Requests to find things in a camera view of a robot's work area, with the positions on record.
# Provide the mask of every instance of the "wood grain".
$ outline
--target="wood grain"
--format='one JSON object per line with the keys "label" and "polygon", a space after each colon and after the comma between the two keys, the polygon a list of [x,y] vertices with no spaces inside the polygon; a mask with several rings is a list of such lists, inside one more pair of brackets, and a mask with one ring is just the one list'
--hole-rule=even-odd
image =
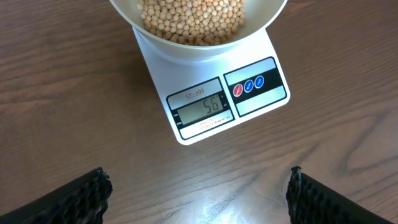
{"label": "wood grain", "polygon": [[179,145],[107,1],[0,1],[0,214],[95,167],[105,223],[288,223],[292,166],[398,223],[398,2],[290,1],[267,29],[292,98]]}

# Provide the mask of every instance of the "wooden table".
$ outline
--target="wooden table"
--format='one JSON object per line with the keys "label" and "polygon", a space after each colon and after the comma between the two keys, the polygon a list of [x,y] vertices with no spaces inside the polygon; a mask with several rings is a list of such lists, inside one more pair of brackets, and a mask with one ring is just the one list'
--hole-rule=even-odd
{"label": "wooden table", "polygon": [[288,223],[292,166],[398,223],[398,2],[291,0],[267,29],[292,98],[177,143],[106,0],[0,2],[0,214],[98,166],[105,223]]}

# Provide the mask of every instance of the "pile of beans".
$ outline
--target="pile of beans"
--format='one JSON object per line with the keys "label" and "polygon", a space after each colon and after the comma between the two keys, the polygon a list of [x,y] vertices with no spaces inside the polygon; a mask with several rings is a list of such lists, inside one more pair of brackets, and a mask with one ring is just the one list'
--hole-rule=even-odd
{"label": "pile of beans", "polygon": [[246,0],[139,0],[145,29],[171,42],[210,46],[244,25]]}

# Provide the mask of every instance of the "bowl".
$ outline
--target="bowl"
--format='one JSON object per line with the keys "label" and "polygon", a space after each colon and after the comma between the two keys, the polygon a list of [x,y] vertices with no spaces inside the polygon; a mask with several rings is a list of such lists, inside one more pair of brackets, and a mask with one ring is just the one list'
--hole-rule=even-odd
{"label": "bowl", "polygon": [[135,27],[143,37],[162,51],[170,52],[177,57],[203,58],[223,54],[236,47],[257,31],[265,29],[282,11],[287,0],[247,0],[243,6],[246,8],[245,25],[239,27],[238,33],[233,38],[220,45],[191,46],[173,43],[152,35],[144,28],[141,12],[137,8],[139,0],[110,0],[120,15]]}

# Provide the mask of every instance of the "digital scale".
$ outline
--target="digital scale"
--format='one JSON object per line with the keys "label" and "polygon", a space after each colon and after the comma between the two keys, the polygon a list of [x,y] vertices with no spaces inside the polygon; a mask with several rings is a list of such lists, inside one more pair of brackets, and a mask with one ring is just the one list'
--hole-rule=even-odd
{"label": "digital scale", "polygon": [[211,58],[178,58],[133,28],[177,141],[193,144],[285,105],[290,91],[266,30]]}

